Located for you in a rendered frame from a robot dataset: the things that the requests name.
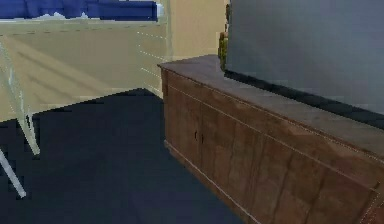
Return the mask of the green house plant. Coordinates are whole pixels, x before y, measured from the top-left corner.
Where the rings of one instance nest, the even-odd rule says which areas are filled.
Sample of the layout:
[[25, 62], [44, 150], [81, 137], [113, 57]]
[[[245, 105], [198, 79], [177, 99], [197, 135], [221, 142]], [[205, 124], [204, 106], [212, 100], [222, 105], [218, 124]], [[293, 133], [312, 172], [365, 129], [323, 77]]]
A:
[[227, 46], [228, 46], [228, 27], [230, 20], [231, 7], [230, 4], [227, 4], [225, 7], [225, 18], [226, 22], [224, 25], [225, 30], [220, 33], [219, 36], [219, 48], [218, 48], [218, 58], [220, 60], [220, 68], [222, 71], [226, 67], [226, 55], [227, 55]]

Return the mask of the brown wooden sideboard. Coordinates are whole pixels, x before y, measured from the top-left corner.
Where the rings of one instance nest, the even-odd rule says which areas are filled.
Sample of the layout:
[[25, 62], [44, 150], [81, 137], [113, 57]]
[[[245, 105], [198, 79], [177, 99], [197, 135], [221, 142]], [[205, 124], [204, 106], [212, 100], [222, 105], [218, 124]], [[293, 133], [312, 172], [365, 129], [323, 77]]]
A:
[[160, 64], [164, 144], [244, 224], [384, 224], [384, 130], [225, 77]]

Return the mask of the dark blue carpet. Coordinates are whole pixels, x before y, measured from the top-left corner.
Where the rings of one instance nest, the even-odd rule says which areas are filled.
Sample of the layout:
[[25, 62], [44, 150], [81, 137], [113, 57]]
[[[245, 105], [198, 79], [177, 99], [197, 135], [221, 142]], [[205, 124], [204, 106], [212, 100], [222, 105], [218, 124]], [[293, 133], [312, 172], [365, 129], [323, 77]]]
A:
[[145, 89], [40, 112], [33, 155], [14, 119], [0, 167], [0, 224], [243, 224], [164, 146], [163, 101]]

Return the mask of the grey television set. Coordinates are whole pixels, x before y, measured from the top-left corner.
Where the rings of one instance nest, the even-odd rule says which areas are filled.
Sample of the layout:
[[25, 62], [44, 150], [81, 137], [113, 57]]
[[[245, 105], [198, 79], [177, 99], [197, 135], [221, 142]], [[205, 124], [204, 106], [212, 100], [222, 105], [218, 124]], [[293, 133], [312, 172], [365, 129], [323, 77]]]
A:
[[231, 0], [225, 72], [384, 129], [384, 0]]

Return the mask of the blue sofa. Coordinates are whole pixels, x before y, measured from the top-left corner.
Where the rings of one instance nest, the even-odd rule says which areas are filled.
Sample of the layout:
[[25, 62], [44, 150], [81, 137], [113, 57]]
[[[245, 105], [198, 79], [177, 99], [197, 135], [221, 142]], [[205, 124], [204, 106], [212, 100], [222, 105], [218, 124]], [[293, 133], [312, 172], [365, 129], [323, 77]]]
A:
[[164, 6], [153, 0], [0, 0], [0, 19], [88, 18], [157, 21]]

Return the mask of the glass table with pale legs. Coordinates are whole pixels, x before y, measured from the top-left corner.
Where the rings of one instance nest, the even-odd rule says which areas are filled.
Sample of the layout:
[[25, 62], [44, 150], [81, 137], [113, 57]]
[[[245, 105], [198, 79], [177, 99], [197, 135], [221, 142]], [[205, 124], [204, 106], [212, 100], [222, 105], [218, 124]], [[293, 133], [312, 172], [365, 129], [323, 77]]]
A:
[[171, 25], [45, 15], [0, 20], [0, 98], [16, 119], [34, 155], [40, 153], [37, 123], [42, 111], [137, 88], [156, 95], [156, 65], [172, 58]]

